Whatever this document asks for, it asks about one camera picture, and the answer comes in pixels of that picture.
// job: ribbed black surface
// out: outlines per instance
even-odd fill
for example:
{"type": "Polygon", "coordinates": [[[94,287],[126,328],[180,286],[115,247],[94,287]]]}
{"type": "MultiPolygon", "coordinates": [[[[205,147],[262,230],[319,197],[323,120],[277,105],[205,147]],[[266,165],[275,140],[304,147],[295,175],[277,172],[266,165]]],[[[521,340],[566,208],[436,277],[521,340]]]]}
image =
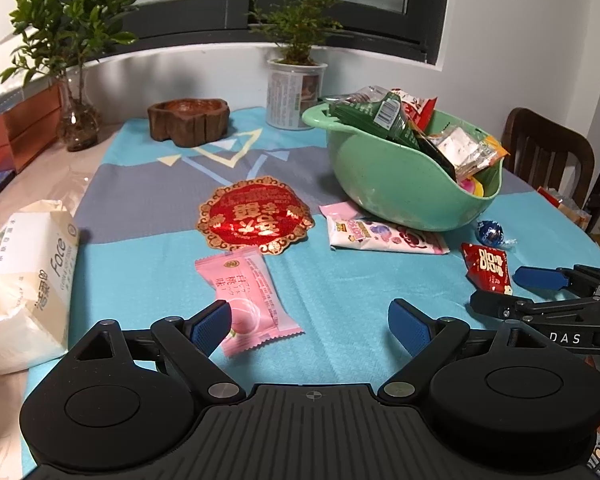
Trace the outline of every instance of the ribbed black surface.
{"type": "MultiPolygon", "coordinates": [[[[28,480],[69,475],[48,467],[28,480]]],[[[79,476],[93,479],[93,476],[79,476]]],[[[439,444],[413,408],[379,404],[368,387],[258,387],[209,408],[178,450],[116,480],[593,480],[584,466],[544,476],[492,472],[439,444]]]]}

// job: gold border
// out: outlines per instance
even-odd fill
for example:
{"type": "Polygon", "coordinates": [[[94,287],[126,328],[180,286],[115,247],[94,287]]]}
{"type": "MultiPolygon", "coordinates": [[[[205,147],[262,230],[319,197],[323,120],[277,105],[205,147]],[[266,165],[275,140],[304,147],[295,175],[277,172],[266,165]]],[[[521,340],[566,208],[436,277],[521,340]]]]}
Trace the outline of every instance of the gold border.
{"type": "Polygon", "coordinates": [[[302,200],[298,198],[296,192],[293,189],[291,189],[287,184],[276,180],[272,176],[252,178],[251,180],[241,180],[240,182],[237,182],[232,186],[217,188],[211,199],[200,205],[200,218],[198,219],[196,229],[204,235],[204,237],[206,238],[206,243],[209,247],[213,249],[220,249],[223,251],[233,251],[235,249],[251,245],[228,244],[227,242],[222,240],[222,238],[218,234],[213,232],[211,230],[211,227],[209,227],[209,212],[211,211],[212,206],[214,206],[226,193],[234,191],[236,189],[241,189],[243,187],[252,186],[253,184],[265,184],[267,186],[277,186],[281,187],[282,189],[285,189],[287,192],[291,193],[291,195],[296,197],[296,200],[298,201],[298,204],[300,205],[300,208],[302,210],[302,221],[294,228],[293,232],[283,237],[276,238],[268,244],[260,245],[258,248],[260,249],[260,252],[262,254],[280,254],[291,243],[306,238],[307,231],[315,226],[314,218],[311,215],[311,210],[302,200]]]}

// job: orange box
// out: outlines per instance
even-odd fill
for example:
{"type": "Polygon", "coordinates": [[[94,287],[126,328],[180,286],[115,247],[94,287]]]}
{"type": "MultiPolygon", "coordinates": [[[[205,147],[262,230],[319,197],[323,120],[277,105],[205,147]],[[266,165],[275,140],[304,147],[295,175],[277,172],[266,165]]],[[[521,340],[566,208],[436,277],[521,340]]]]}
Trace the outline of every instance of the orange box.
{"type": "Polygon", "coordinates": [[[56,140],[61,115],[54,85],[0,113],[0,171],[20,173],[56,140]]]}

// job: glass vase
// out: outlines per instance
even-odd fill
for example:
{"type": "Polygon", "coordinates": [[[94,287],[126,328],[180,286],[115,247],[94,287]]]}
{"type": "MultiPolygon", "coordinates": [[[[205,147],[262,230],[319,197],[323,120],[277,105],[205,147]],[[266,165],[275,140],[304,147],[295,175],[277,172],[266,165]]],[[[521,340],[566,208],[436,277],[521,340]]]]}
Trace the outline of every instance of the glass vase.
{"type": "Polygon", "coordinates": [[[75,88],[72,85],[72,76],[66,76],[58,80],[58,89],[62,104],[62,115],[57,129],[58,139],[66,146],[68,152],[80,152],[96,145],[100,114],[88,101],[82,81],[75,88]]]}

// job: blue gripper pad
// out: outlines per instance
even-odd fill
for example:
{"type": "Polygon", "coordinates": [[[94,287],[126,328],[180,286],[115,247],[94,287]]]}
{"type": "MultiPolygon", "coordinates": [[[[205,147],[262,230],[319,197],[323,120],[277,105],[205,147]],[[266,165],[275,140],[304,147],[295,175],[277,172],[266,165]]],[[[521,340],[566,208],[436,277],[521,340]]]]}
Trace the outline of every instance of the blue gripper pad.
{"type": "Polygon", "coordinates": [[[191,342],[209,357],[229,330],[231,330],[231,306],[225,302],[193,327],[191,342]]]}
{"type": "Polygon", "coordinates": [[[393,300],[389,305],[389,330],[411,357],[431,342],[429,327],[393,300]]]}
{"type": "Polygon", "coordinates": [[[569,286],[569,279],[560,270],[537,267],[519,267],[513,274],[513,281],[524,288],[545,290],[561,290],[569,286]]]}

